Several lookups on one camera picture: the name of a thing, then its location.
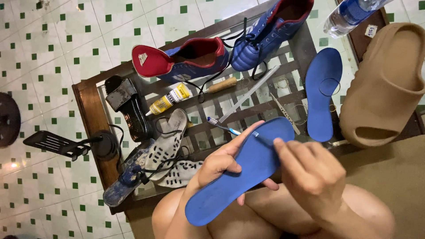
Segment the water bottle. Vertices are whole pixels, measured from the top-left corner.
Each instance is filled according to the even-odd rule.
[[[344,0],[329,15],[323,32],[333,38],[350,33],[363,20],[392,0]]]

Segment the yellow glue tube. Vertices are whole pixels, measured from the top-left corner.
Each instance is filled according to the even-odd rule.
[[[190,96],[190,91],[187,86],[183,83],[180,83],[176,88],[170,91],[168,94],[164,95],[162,98],[156,100],[150,107],[149,112],[146,113],[146,116],[151,114],[160,114],[166,111],[171,106],[176,103],[188,98]]]

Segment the blue soccer cleat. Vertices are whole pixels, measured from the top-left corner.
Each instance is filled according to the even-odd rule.
[[[224,70],[229,63],[229,52],[219,37],[192,38],[182,46],[167,51],[135,46],[132,59],[141,77],[158,77],[170,83],[179,83]]]
[[[294,36],[310,14],[313,4],[314,0],[279,0],[236,40],[230,62],[233,69],[254,69],[254,78],[257,66],[282,42]]]

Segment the tiled floor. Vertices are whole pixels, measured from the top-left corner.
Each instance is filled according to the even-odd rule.
[[[0,150],[0,238],[133,238],[125,215],[112,216],[104,205],[91,154],[71,162],[23,140],[39,130],[85,139],[72,84],[130,60],[133,45],[161,47],[264,1],[0,0],[0,91],[13,96],[22,117],[20,137]],[[344,77],[352,79],[344,41],[321,29],[335,6],[316,0],[307,23],[316,49],[338,49]],[[423,0],[394,0],[385,8],[390,22],[425,27]],[[347,87],[342,84],[336,104]],[[113,119],[124,126],[121,114]],[[123,147],[135,145],[125,132]]]

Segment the paper tag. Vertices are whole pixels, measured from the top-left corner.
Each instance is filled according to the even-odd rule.
[[[368,37],[370,37],[370,38],[373,38],[375,36],[377,30],[378,30],[378,26],[369,25],[366,28],[365,35],[368,36]]]
[[[146,59],[147,59],[147,54],[146,53],[143,53],[143,54],[140,54],[139,55],[140,66],[143,66],[143,64],[145,63]]]

